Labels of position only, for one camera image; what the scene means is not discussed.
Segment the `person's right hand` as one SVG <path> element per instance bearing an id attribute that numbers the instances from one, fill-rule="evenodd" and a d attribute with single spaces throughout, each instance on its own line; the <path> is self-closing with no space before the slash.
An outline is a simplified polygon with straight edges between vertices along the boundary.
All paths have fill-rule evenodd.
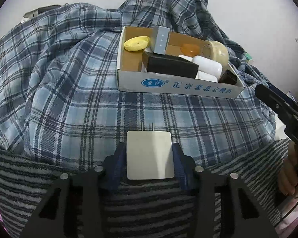
<path id="1" fill-rule="evenodd" d="M 278 174 L 278 188 L 283 195 L 294 195 L 298 184 L 295 166 L 298 163 L 296 145 L 290 141 L 286 158 Z"/>

